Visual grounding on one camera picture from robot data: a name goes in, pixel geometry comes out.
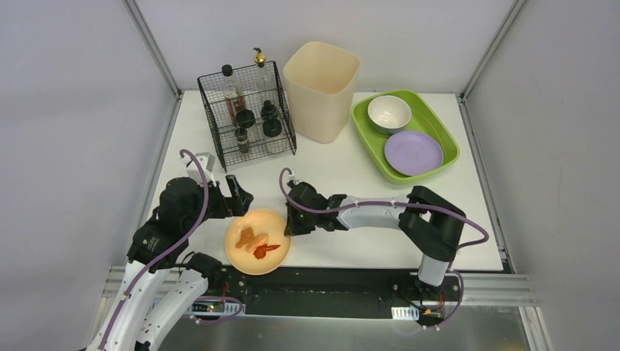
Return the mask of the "black lid spice jar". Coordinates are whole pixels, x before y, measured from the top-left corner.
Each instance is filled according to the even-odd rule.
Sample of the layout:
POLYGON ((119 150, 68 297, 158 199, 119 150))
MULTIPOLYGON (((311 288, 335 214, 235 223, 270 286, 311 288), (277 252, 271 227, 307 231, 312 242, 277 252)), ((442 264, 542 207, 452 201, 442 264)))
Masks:
POLYGON ((282 134, 280 120, 278 118, 266 118, 262 123, 262 132, 266 143, 278 140, 282 134))

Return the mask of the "red label sauce bottle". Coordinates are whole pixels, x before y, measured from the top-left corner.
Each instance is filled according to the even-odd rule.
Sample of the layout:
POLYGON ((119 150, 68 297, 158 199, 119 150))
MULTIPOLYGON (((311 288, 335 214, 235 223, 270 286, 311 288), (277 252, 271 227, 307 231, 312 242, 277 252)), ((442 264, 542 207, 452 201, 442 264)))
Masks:
POLYGON ((245 94, 243 87, 229 64, 222 66, 224 76, 222 83, 222 94, 226 102, 230 119, 233 124, 237 124, 237 114, 246 108, 245 94))

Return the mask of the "black lid seasoning jar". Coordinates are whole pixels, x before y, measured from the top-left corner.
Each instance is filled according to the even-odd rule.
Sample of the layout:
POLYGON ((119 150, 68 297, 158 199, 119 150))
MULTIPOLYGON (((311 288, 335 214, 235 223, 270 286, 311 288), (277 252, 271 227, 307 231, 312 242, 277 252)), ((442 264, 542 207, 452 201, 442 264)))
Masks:
POLYGON ((250 109, 242 109, 235 114, 236 126, 248 129, 255 125, 256 118, 250 109))

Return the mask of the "purple plate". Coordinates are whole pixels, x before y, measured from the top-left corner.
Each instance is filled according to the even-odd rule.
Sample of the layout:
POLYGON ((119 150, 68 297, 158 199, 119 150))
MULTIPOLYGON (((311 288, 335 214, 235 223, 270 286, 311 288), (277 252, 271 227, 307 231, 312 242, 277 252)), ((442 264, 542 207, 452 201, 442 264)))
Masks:
POLYGON ((441 146, 430 135, 403 131, 390 136, 384 146, 387 163, 406 176, 419 176, 439 168, 443 161, 441 146))

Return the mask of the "white bowl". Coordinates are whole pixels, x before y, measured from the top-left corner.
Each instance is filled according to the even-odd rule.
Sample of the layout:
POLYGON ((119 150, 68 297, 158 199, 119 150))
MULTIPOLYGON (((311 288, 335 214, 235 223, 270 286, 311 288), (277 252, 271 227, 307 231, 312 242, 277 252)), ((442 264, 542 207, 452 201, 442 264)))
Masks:
POLYGON ((411 107, 403 99, 392 95, 373 98, 367 113, 372 128, 382 135, 401 132, 412 120, 411 107))

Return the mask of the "cream plastic bin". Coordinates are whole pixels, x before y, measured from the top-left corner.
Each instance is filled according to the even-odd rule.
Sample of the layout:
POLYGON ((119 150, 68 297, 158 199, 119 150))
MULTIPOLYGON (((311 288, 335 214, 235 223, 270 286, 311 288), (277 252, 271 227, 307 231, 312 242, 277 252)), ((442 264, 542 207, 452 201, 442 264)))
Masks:
POLYGON ((347 122, 359 69, 359 57, 345 49, 324 42, 301 46, 283 69, 295 131, 333 142, 347 122))

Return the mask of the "glossy lid spice jar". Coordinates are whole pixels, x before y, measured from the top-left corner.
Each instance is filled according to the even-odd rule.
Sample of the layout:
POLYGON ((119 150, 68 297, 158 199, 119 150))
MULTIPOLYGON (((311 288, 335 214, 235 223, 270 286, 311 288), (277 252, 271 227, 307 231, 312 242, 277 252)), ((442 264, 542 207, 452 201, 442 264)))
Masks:
POLYGON ((270 119, 277 119, 279 117, 279 109, 278 107, 272 103, 269 99, 263 102, 260 116, 264 121, 270 119))

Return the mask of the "green plastic tub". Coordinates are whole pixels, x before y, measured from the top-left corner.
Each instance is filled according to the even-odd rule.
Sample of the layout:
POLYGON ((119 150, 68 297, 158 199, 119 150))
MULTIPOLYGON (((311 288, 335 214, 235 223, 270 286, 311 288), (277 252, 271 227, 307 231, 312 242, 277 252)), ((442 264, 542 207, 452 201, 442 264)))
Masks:
POLYGON ((392 184, 413 184, 422 178, 432 176, 447 167, 451 166, 460 157, 460 147, 458 146, 452 133, 445 126, 445 123, 433 111, 431 106, 417 93, 409 90, 389 91, 376 94, 361 100, 353 106, 352 120, 358 132, 362 144, 371 157, 371 160, 379 169, 380 173, 392 184), (367 107, 369 102, 382 95, 392 95, 403 99, 412 110, 412 120, 407 124, 403 131, 418 131, 430 135, 439 143, 443 151, 444 161, 442 165, 430 172, 417 176, 407 176, 392 168, 384 155, 384 146, 388 138, 392 135, 382 135, 376 132, 368 119, 367 107))

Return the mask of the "small pepper shaker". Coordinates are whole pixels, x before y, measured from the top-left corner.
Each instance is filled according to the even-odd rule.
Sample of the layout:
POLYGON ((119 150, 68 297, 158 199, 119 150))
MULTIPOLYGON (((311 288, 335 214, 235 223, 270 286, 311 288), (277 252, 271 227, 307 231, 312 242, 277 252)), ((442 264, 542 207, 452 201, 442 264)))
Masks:
POLYGON ((250 152, 249 136, 248 132, 243 127, 237 127, 235 129, 235 139, 238 145, 238 150, 241 154, 248 154, 250 152))

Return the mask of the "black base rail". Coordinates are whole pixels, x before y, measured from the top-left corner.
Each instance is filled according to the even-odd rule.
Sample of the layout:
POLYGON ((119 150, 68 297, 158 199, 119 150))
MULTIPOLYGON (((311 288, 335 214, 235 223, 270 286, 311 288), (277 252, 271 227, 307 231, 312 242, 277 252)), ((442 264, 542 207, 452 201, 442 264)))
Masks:
POLYGON ((449 274, 439 287, 424 288, 410 269, 283 267, 252 276, 225 265, 203 294, 208 301, 190 309, 210 319, 242 306, 242 314, 252 316, 387 320, 399 308, 443 315, 458 301, 461 285, 449 274))

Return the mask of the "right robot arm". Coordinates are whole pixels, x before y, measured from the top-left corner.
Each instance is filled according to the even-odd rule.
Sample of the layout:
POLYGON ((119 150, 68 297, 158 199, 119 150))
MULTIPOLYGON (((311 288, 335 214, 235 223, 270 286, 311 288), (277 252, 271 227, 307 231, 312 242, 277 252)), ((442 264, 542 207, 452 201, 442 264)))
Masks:
POLYGON ((364 199, 337 194, 322 196, 311 184, 288 181, 285 235, 307 235, 361 227, 402 232, 423 254, 417 282, 438 287, 454 261, 466 213, 425 186, 406 195, 364 199))

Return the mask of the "pink sausage slice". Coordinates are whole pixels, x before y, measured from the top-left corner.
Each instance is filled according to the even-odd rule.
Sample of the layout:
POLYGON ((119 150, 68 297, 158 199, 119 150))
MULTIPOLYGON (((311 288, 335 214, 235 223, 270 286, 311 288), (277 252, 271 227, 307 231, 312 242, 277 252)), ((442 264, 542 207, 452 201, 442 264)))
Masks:
POLYGON ((253 253, 259 246, 266 245, 269 241, 269 235, 266 233, 256 235, 247 245, 246 251, 253 253))

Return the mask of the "clear glass oil bottle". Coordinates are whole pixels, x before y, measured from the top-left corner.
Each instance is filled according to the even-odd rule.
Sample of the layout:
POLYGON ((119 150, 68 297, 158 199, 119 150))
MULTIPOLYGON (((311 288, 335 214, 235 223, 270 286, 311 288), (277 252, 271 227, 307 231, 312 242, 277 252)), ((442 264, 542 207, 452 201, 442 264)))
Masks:
POLYGON ((264 102, 271 99, 271 93, 274 89, 276 89, 276 84, 273 80, 271 71, 266 65, 265 54, 258 47, 253 48, 253 50, 255 51, 254 63, 256 64, 254 82, 257 88, 257 93, 264 102))

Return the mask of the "orange plate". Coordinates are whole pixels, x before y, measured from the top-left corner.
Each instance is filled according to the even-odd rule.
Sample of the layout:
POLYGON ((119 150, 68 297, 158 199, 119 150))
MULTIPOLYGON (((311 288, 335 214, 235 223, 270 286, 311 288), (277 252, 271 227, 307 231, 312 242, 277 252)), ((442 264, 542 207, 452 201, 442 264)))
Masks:
POLYGON ((277 269, 286 259, 291 249, 291 238, 284 234, 286 222, 275 211, 255 209, 245 216, 236 219, 229 227, 225 236, 225 251, 231 264, 239 271, 248 275, 263 275, 277 269), (269 235, 267 245, 280 245, 276 250, 267 253, 267 256, 258 260, 253 253, 248 253, 246 247, 237 249, 242 231, 251 227, 255 236, 266 233, 269 235))

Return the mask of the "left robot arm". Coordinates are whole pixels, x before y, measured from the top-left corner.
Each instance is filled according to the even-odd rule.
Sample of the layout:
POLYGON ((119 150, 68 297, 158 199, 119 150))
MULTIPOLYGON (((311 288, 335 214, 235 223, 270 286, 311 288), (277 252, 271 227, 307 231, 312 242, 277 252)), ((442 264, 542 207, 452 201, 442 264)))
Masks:
POLYGON ((154 303, 164 280, 189 245, 189 236, 208 219, 245 215, 254 199, 233 175, 231 195, 218 181, 190 177, 167 182, 151 217, 134 234, 117 296, 87 350, 157 350, 177 321, 203 293, 222 285, 222 263, 195 253, 174 287, 154 303))

